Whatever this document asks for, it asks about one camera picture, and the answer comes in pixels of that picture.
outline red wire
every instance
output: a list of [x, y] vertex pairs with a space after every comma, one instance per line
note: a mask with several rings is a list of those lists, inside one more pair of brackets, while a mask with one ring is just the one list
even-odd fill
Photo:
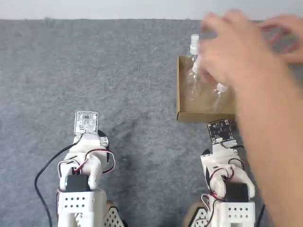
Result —
[[[89, 153], [91, 153], [91, 152], [94, 152], [94, 151], [107, 151], [107, 152], [112, 153], [110, 150], [101, 149], [101, 148], [97, 148], [97, 149], [90, 150], [90, 151], [88, 151], [88, 152], [85, 154], [85, 156], [84, 156], [84, 162], [83, 162], [77, 169], [75, 169], [75, 171], [79, 171], [79, 170], [81, 170], [81, 169], [83, 168], [84, 164], [85, 164], [86, 161], [87, 161], [87, 155], [88, 155]], [[103, 174], [106, 174], [106, 173], [112, 171], [114, 168], [115, 168], [115, 167], [112, 166], [110, 169], [105, 170], [105, 171], [102, 172], [102, 173], [103, 173]]]

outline bottle cap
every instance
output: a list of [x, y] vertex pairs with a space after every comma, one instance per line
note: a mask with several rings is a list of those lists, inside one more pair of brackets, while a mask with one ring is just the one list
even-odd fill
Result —
[[224, 86], [224, 85], [221, 84], [221, 83], [218, 83], [218, 84], [217, 84], [217, 90], [220, 91], [220, 92], [225, 92], [225, 91], [227, 91], [227, 87]]
[[192, 34], [190, 37], [190, 53], [192, 55], [198, 55], [198, 41], [200, 36], [198, 34]]

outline plastic bottle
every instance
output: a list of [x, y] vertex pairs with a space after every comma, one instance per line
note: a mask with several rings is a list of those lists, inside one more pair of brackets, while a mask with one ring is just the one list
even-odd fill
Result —
[[196, 61], [198, 56], [199, 38], [200, 36], [198, 34], [192, 34], [190, 37], [190, 53], [187, 55], [187, 58], [193, 63]]
[[208, 111], [211, 114], [221, 113], [222, 109], [225, 108], [227, 100], [229, 99], [230, 93], [226, 86], [218, 83], [216, 88], [209, 94], [207, 106]]
[[201, 81], [201, 77], [197, 73], [198, 73], [198, 61], [195, 61], [193, 67], [186, 74], [186, 80], [187, 80], [186, 96], [190, 100], [197, 99], [201, 94], [202, 81]]

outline circuit board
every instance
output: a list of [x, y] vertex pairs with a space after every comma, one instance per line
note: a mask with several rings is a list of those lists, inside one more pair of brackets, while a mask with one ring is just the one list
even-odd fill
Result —
[[233, 140], [233, 134], [228, 119], [207, 123], [207, 129], [212, 144]]

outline cardboard tray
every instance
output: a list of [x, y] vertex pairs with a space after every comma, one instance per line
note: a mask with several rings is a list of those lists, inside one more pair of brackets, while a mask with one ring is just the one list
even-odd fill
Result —
[[176, 119], [182, 122], [212, 122], [223, 118], [235, 120], [234, 98], [228, 100], [228, 104], [222, 109], [222, 113], [208, 113], [205, 100], [207, 92], [192, 101], [186, 98], [186, 72], [192, 67], [192, 62], [186, 56], [177, 57], [177, 108]]

